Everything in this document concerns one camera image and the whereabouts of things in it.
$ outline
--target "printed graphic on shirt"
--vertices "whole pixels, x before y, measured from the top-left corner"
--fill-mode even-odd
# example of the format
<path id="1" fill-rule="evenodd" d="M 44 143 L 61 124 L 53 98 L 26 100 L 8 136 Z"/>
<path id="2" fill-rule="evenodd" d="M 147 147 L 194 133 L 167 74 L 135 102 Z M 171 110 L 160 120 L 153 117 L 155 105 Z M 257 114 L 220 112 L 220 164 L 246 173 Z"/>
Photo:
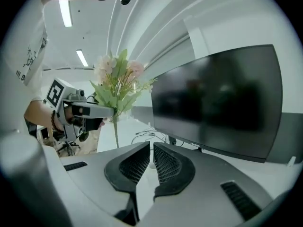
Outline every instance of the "printed graphic on shirt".
<path id="1" fill-rule="evenodd" d="M 64 87 L 59 82 L 57 82 L 56 80 L 53 81 L 51 89 L 49 90 L 46 97 L 49 103 L 52 104 L 53 107 L 57 107 L 63 89 Z"/>
<path id="2" fill-rule="evenodd" d="M 34 60 L 37 58 L 37 52 L 34 51 L 34 56 L 33 56 L 32 50 L 30 49 L 30 46 L 28 46 L 27 56 L 28 56 L 27 62 L 23 65 L 23 67 L 28 66 L 28 69 L 30 71 L 30 66 L 34 63 Z"/>
<path id="3" fill-rule="evenodd" d="M 46 45 L 47 45 L 47 39 L 45 37 L 47 37 L 46 31 L 43 34 L 43 39 L 42 39 L 42 43 L 41 43 L 39 52 L 33 51 L 31 49 L 30 45 L 27 47 L 27 59 L 25 61 L 25 64 L 23 64 L 22 67 L 26 66 L 26 67 L 28 67 L 28 70 L 23 70 L 23 72 L 21 72 L 19 70 L 16 71 L 16 75 L 18 76 L 18 78 L 21 81 L 25 80 L 25 77 L 26 77 L 27 73 L 29 73 L 31 71 L 31 66 L 34 64 L 34 61 L 39 56 L 39 54 L 41 53 L 41 51 L 46 47 Z"/>

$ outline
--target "pink flower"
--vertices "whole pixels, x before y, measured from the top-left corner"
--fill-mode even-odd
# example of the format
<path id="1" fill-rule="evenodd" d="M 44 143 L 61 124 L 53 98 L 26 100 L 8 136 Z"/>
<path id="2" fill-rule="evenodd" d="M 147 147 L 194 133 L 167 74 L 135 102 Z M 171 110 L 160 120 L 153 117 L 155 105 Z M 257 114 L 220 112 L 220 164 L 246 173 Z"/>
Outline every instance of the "pink flower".
<path id="1" fill-rule="evenodd" d="M 134 79 L 133 74 L 130 74 L 126 82 L 130 83 L 133 79 Z"/>
<path id="2" fill-rule="evenodd" d="M 129 61 L 128 62 L 129 69 L 132 70 L 132 75 L 137 78 L 142 75 L 144 72 L 143 65 L 138 61 Z"/>

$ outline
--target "black screen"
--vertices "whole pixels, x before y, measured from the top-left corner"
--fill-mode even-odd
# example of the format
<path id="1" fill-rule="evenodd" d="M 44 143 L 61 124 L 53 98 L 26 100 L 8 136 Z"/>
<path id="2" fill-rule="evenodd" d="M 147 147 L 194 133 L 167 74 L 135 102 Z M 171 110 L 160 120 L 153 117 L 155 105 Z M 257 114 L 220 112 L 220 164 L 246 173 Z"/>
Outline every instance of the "black screen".
<path id="1" fill-rule="evenodd" d="M 282 111 L 275 49 L 243 47 L 189 62 L 158 76 L 151 96 L 157 130 L 221 154 L 262 161 Z"/>

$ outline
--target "cable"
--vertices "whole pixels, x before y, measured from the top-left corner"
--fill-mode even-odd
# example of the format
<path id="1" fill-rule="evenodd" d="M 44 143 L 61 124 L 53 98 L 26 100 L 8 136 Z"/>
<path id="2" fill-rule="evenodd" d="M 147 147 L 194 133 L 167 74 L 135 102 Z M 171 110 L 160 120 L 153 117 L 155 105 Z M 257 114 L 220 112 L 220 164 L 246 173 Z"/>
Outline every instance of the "cable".
<path id="1" fill-rule="evenodd" d="M 135 136 L 135 137 L 133 138 L 132 143 L 134 142 L 134 139 L 136 139 L 136 138 L 138 138 L 138 137 L 140 137 L 140 136 L 144 136 L 144 135 L 148 135 L 148 136 L 149 136 L 149 134 L 146 134 L 146 133 L 145 133 L 145 134 L 141 134 L 141 135 L 137 135 L 137 136 Z"/>
<path id="2" fill-rule="evenodd" d="M 158 131 L 154 131 L 154 130 L 151 130 L 151 131 L 141 131 L 141 132 L 137 132 L 135 135 L 138 135 L 138 134 L 141 134 L 143 132 L 158 132 Z"/>
<path id="3" fill-rule="evenodd" d="M 146 139 L 145 142 L 148 141 L 148 140 L 150 140 L 150 139 L 153 139 L 153 138 L 155 138 L 155 136 Z"/>
<path id="4" fill-rule="evenodd" d="M 142 133 L 142 132 L 146 132 L 146 131 L 149 130 L 149 129 L 155 130 L 153 127 L 149 127 L 149 128 L 147 128 L 147 129 L 145 129 L 145 130 L 143 130 L 143 131 L 141 131 L 141 132 L 137 132 L 136 134 L 140 134 L 140 133 Z"/>
<path id="5" fill-rule="evenodd" d="M 145 134 L 141 134 L 141 135 L 137 135 L 137 136 L 135 136 L 134 138 L 133 138 L 133 140 L 132 140 L 132 143 L 134 142 L 134 139 L 136 139 L 136 138 L 138 138 L 138 137 L 140 137 L 140 136 L 152 136 L 150 139 L 152 139 L 152 138 L 154 138 L 154 137 L 157 137 L 158 139 L 160 139 L 160 140 L 162 140 L 160 137 L 158 137 L 157 135 L 150 135 L 150 134 L 147 134 L 147 133 L 145 133 Z"/>

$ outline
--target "white t-shirt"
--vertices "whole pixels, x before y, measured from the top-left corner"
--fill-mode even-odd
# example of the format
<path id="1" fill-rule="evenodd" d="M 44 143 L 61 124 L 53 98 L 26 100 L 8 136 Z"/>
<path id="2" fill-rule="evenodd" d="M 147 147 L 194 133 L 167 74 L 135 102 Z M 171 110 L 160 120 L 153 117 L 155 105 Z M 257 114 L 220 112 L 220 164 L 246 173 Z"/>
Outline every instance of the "white t-shirt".
<path id="1" fill-rule="evenodd" d="M 3 40 L 0 63 L 5 63 L 33 93 L 42 100 L 42 60 L 47 33 L 41 0 L 28 0 L 19 11 Z"/>

